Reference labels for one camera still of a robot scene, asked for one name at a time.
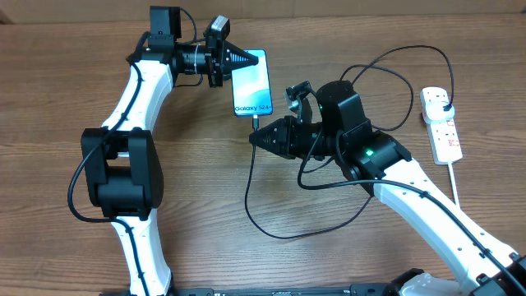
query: robotic arm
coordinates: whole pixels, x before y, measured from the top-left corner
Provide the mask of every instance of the robotic arm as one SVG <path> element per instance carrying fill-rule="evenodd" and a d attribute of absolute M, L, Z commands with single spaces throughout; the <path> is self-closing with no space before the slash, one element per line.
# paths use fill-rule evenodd
<path fill-rule="evenodd" d="M 209 86 L 216 87 L 230 79 L 232 70 L 258 63 L 257 57 L 226 41 L 230 22 L 224 16 L 206 28 L 204 45 L 177 42 L 179 7 L 151 7 L 150 23 L 151 33 L 142 36 L 127 58 L 130 80 L 117 108 L 101 128 L 85 129 L 81 138 L 90 200 L 102 208 L 121 239 L 131 278 L 127 294 L 137 296 L 174 293 L 157 228 L 164 185 L 152 138 L 164 100 L 180 73 L 205 74 Z M 117 157 L 129 158 L 130 166 L 108 166 L 107 160 Z"/>
<path fill-rule="evenodd" d="M 308 94 L 316 97 L 322 121 L 311 123 Z M 252 133 L 249 141 L 286 159 L 304 159 L 298 183 L 306 189 L 360 184 L 399 213 L 438 253 L 457 282 L 418 275 L 402 295 L 519 295 L 526 260 L 475 224 L 441 192 L 392 136 L 372 131 L 350 81 L 333 81 L 316 93 L 308 81 L 288 88 L 285 98 L 298 117 L 285 116 Z M 350 182 L 307 186 L 304 164 L 333 156 Z"/>

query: black cable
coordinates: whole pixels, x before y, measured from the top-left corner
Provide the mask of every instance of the black cable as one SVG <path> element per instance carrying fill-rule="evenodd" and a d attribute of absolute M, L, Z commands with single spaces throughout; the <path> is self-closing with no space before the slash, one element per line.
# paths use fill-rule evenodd
<path fill-rule="evenodd" d="M 142 49 L 142 45 L 145 43 L 149 35 L 150 35 L 150 32 L 143 33 L 143 35 L 139 39 L 139 42 L 136 46 L 136 50 Z M 133 258 L 135 261 L 138 276 L 141 279 L 142 288 L 145 291 L 145 296 L 150 296 L 150 294 L 148 293 L 148 287 L 146 285 L 144 274 L 141 269 L 141 264 L 139 262 L 139 252 L 137 251 L 136 242 L 135 242 L 135 239 L 133 238 L 133 232 L 132 232 L 132 228 L 130 227 L 130 225 L 128 225 L 126 222 L 119 220 L 119 219 L 84 217 L 75 209 L 75 205 L 73 204 L 73 190 L 75 189 L 76 181 L 79 178 L 82 172 L 82 169 L 85 167 L 85 163 L 90 159 L 90 157 L 99 148 L 99 146 L 103 145 L 109 139 L 109 137 L 115 131 L 117 131 L 117 129 L 122 125 L 122 123 L 124 123 L 124 121 L 127 120 L 127 116 L 130 113 L 130 110 L 132 110 L 133 104 L 135 103 L 137 96 L 139 95 L 139 91 L 141 90 L 141 85 L 143 82 L 141 70 L 134 62 L 130 62 L 130 66 L 133 67 L 137 73 L 137 86 L 135 88 L 135 91 L 133 92 L 133 95 L 131 96 L 130 103 L 128 103 L 128 106 L 126 107 L 124 112 L 122 112 L 121 117 L 117 121 L 117 123 L 102 137 L 100 142 L 90 150 L 90 152 L 85 156 L 85 158 L 81 161 L 81 163 L 76 168 L 75 173 L 72 176 L 72 180 L 70 181 L 69 188 L 67 189 L 67 205 L 71 213 L 80 221 L 89 222 L 89 223 L 115 222 L 115 223 L 119 223 L 125 228 L 126 232 L 130 236 L 130 243 L 131 243 L 131 249 L 133 251 Z"/>
<path fill-rule="evenodd" d="M 187 41 L 187 42 L 181 42 L 180 44 L 193 44 L 197 41 L 197 25 L 196 25 L 196 21 L 194 21 L 194 18 L 191 17 L 190 13 L 187 12 L 186 9 L 180 7 L 179 8 L 182 12 L 184 12 L 184 14 L 186 14 L 188 16 L 188 18 L 190 19 L 191 23 L 194 25 L 194 38 L 192 38 L 190 41 Z"/>
<path fill-rule="evenodd" d="M 248 174 L 247 190 L 245 191 L 245 211 L 247 213 L 248 219 L 250 219 L 250 221 L 254 224 L 254 226 L 256 226 L 256 228 L 258 228 L 263 234 L 265 234 L 267 236 L 270 236 L 271 238 L 277 238 L 277 239 L 305 238 L 305 237 L 312 236 L 312 235 L 317 235 L 317 234 L 326 234 L 326 233 L 329 233 L 329 232 L 331 232 L 333 230 L 340 229 L 340 228 L 344 227 L 345 225 L 353 222 L 362 213 L 362 211 L 365 209 L 365 207 L 367 206 L 369 201 L 371 201 L 371 199 L 372 199 L 372 196 L 369 197 L 367 199 L 367 201 L 363 204 L 362 208 L 360 208 L 360 210 L 351 219 L 343 222 L 342 224 L 336 225 L 335 227 L 331 227 L 331 228 L 323 229 L 323 230 L 318 230 L 318 231 L 313 231 L 313 232 L 306 233 L 306 234 L 298 234 L 298 235 L 288 236 L 288 237 L 282 237 L 282 236 L 278 236 L 278 235 L 269 234 L 268 232 L 263 230 L 263 228 L 260 225 L 258 225 L 255 222 L 255 220 L 250 215 L 250 211 L 248 210 L 248 191 L 250 190 L 250 183 L 252 181 L 252 171 L 254 169 L 254 159 L 255 158 L 256 158 L 256 145 L 252 145 L 252 161 L 251 161 L 251 164 L 250 164 L 250 173 Z"/>
<path fill-rule="evenodd" d="M 202 82 L 203 82 L 203 74 L 201 74 L 201 78 L 199 78 L 199 81 L 196 84 L 192 84 L 192 85 L 177 85 L 175 87 L 200 86 Z"/>
<path fill-rule="evenodd" d="M 365 67 L 363 70 L 361 70 L 358 75 L 356 75 L 356 77 L 354 78 L 353 80 L 353 85 L 354 85 L 354 82 L 356 82 L 356 80 L 358 80 L 358 78 L 365 72 L 367 71 L 368 68 L 370 68 L 372 65 L 376 64 L 377 62 L 379 62 L 384 56 L 390 54 L 390 53 L 393 53 L 395 51 L 398 51 L 398 50 L 402 50 L 402 49 L 433 49 L 433 50 L 436 50 L 437 52 L 439 52 L 442 57 L 444 57 L 445 59 L 445 62 L 447 63 L 447 67 L 448 67 L 448 70 L 450 71 L 450 77 L 451 77 L 451 98 L 450 98 L 450 103 L 447 104 L 445 107 L 444 107 L 444 110 L 445 111 L 449 111 L 451 109 L 451 106 L 453 106 L 453 98 L 454 98 L 454 78 L 453 78 L 453 67 L 451 66 L 451 62 L 450 60 L 447 58 L 447 56 L 445 55 L 445 53 L 443 51 L 441 51 L 440 49 L 434 47 L 434 46 L 429 46 L 429 45 L 409 45 L 409 46 L 403 46 L 403 47 L 400 47 L 400 48 L 397 48 L 397 49 L 391 49 L 390 51 L 388 51 L 387 53 L 384 53 L 382 54 L 380 57 L 378 58 L 375 58 L 374 61 L 372 61 L 371 63 L 369 63 L 369 65 L 367 65 L 367 67 Z"/>
<path fill-rule="evenodd" d="M 390 181 L 390 180 L 382 180 L 382 179 L 375 179 L 375 180 L 354 180 L 354 181 L 343 181 L 343 182 L 337 182 L 337 183 L 328 183 L 328 184 L 321 184 L 321 185 L 314 185 L 309 186 L 302 183 L 302 174 L 303 170 L 305 169 L 305 165 L 307 164 L 308 160 L 311 158 L 312 152 L 314 151 L 314 147 L 316 146 L 316 143 L 321 139 L 321 134 L 323 131 L 320 131 L 318 133 L 318 136 L 314 140 L 314 143 L 312 144 L 311 149 L 307 153 L 307 156 L 302 161 L 302 164 L 300 165 L 300 169 L 298 172 L 298 185 L 299 187 L 306 189 L 306 190 L 321 190 L 321 189 L 328 189 L 328 188 L 335 188 L 335 187 L 342 187 L 342 186 L 354 186 L 358 184 L 386 184 L 386 185 L 392 185 L 396 187 L 401 187 L 404 189 L 408 189 L 410 191 L 418 193 L 418 195 L 421 198 L 427 198 L 432 203 L 434 203 L 436 206 L 438 206 L 441 210 L 445 212 L 446 215 L 448 215 L 457 226 L 466 234 L 466 236 L 481 250 L 482 254 L 484 254 L 490 261 L 493 263 L 501 272 L 503 275 L 505 275 L 508 280 L 520 291 L 522 295 L 526 295 L 526 289 L 520 284 L 520 282 L 491 254 L 491 251 L 487 248 L 485 248 L 477 238 L 460 222 L 460 220 L 441 202 L 439 202 L 435 197 L 433 197 L 429 192 L 418 189 L 416 187 L 413 187 L 408 184 L 396 182 L 396 181 Z"/>
<path fill-rule="evenodd" d="M 325 166 L 327 166 L 328 164 L 330 164 L 333 160 L 335 160 L 335 157 L 334 156 L 331 156 L 324 164 L 320 165 L 319 167 L 315 168 L 315 169 L 309 169 L 309 170 L 306 170 L 304 171 L 303 173 L 314 173 L 316 172 L 318 169 L 323 169 Z"/>
<path fill-rule="evenodd" d="M 409 118 L 409 115 L 411 114 L 411 110 L 413 109 L 413 102 L 414 102 L 414 92 L 413 92 L 413 87 L 411 86 L 411 83 L 409 83 L 409 81 L 401 76 L 399 73 L 393 71 L 393 70 L 390 70 L 388 68 L 384 68 L 384 67 L 378 67 L 378 66 L 372 66 L 372 65 L 362 65 L 362 64 L 359 64 L 359 65 L 352 65 L 351 67 L 348 67 L 347 69 L 345 69 L 344 71 L 344 74 L 342 74 L 342 76 L 339 78 L 340 80 L 343 80 L 344 79 L 344 76 L 345 74 L 347 74 L 347 72 L 349 72 L 351 69 L 355 68 L 355 67 L 364 67 L 366 69 L 368 68 L 371 68 L 371 69 L 376 69 L 376 70 L 382 70 L 384 72 L 388 72 L 388 73 L 391 73 L 395 76 L 397 76 L 398 78 L 400 78 L 401 80 L 403 80 L 405 82 L 405 84 L 408 85 L 409 87 L 409 91 L 411 91 L 411 101 L 409 102 L 409 109 L 408 109 L 408 112 L 407 114 L 405 114 L 405 118 L 404 120 L 402 120 L 401 123 L 399 123 L 397 126 L 395 127 L 391 127 L 391 128 L 385 128 L 385 127 L 377 127 L 375 125 L 372 125 L 372 127 L 374 127 L 375 129 L 378 129 L 378 130 L 381 130 L 381 131 L 385 131 L 385 132 L 392 132 L 400 127 L 402 127 L 404 125 L 404 123 L 408 120 Z"/>

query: white power strip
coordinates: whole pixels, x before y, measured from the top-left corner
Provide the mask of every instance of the white power strip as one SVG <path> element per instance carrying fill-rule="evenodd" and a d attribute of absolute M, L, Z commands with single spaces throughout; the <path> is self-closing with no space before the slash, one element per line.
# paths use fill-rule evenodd
<path fill-rule="evenodd" d="M 454 125 L 453 113 L 442 112 L 433 106 L 442 106 L 449 103 L 447 91 L 440 87 L 426 87 L 420 92 L 422 103 L 422 116 L 426 121 L 427 134 L 431 143 L 431 152 L 435 164 L 447 164 L 450 171 L 451 187 L 453 188 L 454 203 L 460 206 L 456 182 L 454 180 L 453 163 L 462 159 L 459 134 Z M 429 110 L 434 109 L 432 118 L 427 115 Z"/>

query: phone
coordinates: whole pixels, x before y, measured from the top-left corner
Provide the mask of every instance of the phone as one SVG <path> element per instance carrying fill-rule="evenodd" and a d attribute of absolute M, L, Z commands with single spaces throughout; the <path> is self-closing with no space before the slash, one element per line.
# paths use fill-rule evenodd
<path fill-rule="evenodd" d="M 236 116 L 272 114 L 269 70 L 263 49 L 248 49 L 257 56 L 255 66 L 232 71 L 233 112 Z"/>

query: wooden tabletop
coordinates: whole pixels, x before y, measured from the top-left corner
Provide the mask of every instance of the wooden tabletop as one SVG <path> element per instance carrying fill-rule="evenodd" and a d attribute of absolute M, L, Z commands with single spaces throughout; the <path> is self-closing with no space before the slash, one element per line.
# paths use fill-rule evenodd
<path fill-rule="evenodd" d="M 199 31 L 206 25 L 198 22 Z M 190 36 L 191 24 L 183 26 Z M 148 29 L 147 22 L 0 25 L 1 295 L 127 289 L 115 231 L 76 220 L 66 192 L 81 161 L 81 133 L 113 111 L 128 81 L 124 58 Z M 239 20 L 232 21 L 228 40 L 268 54 L 275 110 L 261 126 L 290 114 L 282 96 L 287 86 L 309 80 L 317 89 L 347 66 L 399 46 L 442 49 L 454 67 L 464 153 L 454 169 L 462 208 L 526 253 L 524 15 Z M 431 50 L 394 53 L 381 65 L 406 76 L 417 93 L 425 86 L 450 89 L 447 67 Z M 197 80 L 180 77 L 180 83 Z M 394 126 L 405 115 L 409 92 L 396 77 L 370 70 L 355 87 L 374 124 Z M 433 163 L 420 109 L 417 96 L 409 120 L 391 135 L 451 197 L 447 168 Z M 233 115 L 230 82 L 221 89 L 178 89 L 164 103 L 154 133 L 165 184 L 159 231 L 178 287 L 342 286 L 391 281 L 412 267 L 452 278 L 418 234 L 376 199 L 351 225 L 330 234 L 279 241 L 260 233 L 243 209 L 250 132 L 251 119 Z M 269 232 L 339 224 L 367 199 L 360 187 L 301 190 L 299 164 L 256 152 L 249 206 Z M 342 178 L 332 164 L 307 182 Z M 75 203 L 84 215 L 101 216 L 90 204 L 84 174 Z"/>

